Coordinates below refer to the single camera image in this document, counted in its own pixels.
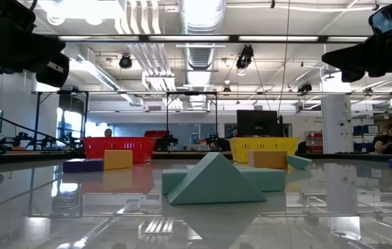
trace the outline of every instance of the white ceiling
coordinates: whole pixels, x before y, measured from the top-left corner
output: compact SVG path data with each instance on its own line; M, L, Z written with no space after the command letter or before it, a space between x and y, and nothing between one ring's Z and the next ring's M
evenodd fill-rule
M285 6L288 1L276 1L277 4ZM295 0L291 6L306 8L346 8L353 0ZM392 0L379 1L383 6L392 3ZM288 11L285 9L270 8L230 8L231 5L257 4L256 1L247 0L228 0L227 9L223 22L223 34L228 35L285 35L288 20ZM374 7L374 0L359 0L352 8ZM177 1L164 0L160 2L160 25L165 34L179 34L180 23L177 12L168 12L164 9L176 7ZM41 8L35 10L37 20L37 32L56 33L63 35L91 35L106 34L114 35L113 20L107 19L99 26L91 26L81 19L67 19L60 26L51 26L46 19L46 13ZM290 35L371 35L368 25L368 18L373 14L372 10L353 11L353 12L304 12L298 10L290 11L289 34ZM132 69L122 70L118 62L123 53L129 53L126 44L85 44L97 55L96 63L103 67L115 79L120 81L124 89L134 91L144 91L141 85L142 69L134 61ZM329 44L326 51L344 48L348 45ZM176 75L176 86L182 86L185 81L183 72L183 53L176 48L175 44L165 44L167 56L173 73ZM296 91L298 83L295 80L310 68L308 66L321 66L321 56L325 51L321 44L289 44L285 58L285 44L253 44L256 64L247 69L245 76L238 77L235 68L235 59L243 48L243 44L226 44L225 48L218 50L215 69L218 72L212 73L212 84L217 91L223 89L224 80L231 81L233 91L257 91L261 90L261 82L257 74L256 65L259 69L262 84L265 90L280 91L282 84L291 85ZM109 64L107 58L113 59ZM286 64L285 77L283 82L283 62ZM104 87L93 77L88 77L85 73L77 71L71 72L72 80L70 83L78 84L83 89L102 90ZM319 70L313 69L307 78L312 82L313 88L319 90ZM379 82L381 80L392 79L392 75L381 78L365 77L359 82L351 84L352 90L357 90L363 86ZM392 91L392 84L376 91Z

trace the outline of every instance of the ventilation duct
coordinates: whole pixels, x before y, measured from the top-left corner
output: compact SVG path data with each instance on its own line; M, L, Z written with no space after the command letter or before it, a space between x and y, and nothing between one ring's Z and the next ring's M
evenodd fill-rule
M225 16L226 0L179 0L180 24L185 35L219 34ZM194 87L205 88L211 80L215 48L186 48L187 81ZM190 105L202 107L200 96L191 96Z

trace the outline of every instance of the glossy table surface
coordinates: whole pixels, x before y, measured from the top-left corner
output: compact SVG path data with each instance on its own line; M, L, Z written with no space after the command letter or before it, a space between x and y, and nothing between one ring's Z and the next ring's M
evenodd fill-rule
M392 248L386 163L314 160L287 171L268 202L170 206L161 170L196 163L81 174L62 174L60 161L2 165L0 248Z

